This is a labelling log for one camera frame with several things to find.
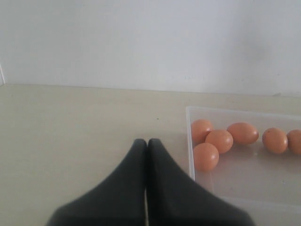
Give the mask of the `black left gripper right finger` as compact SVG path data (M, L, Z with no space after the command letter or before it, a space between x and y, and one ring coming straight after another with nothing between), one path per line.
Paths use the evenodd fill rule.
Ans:
M253 226L249 214L193 181L159 139L147 150L146 196L151 226Z

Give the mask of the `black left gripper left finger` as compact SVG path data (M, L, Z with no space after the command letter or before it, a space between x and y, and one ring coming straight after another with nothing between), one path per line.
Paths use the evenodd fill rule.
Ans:
M118 167L98 186L59 207L48 226L143 226L146 151L136 139Z

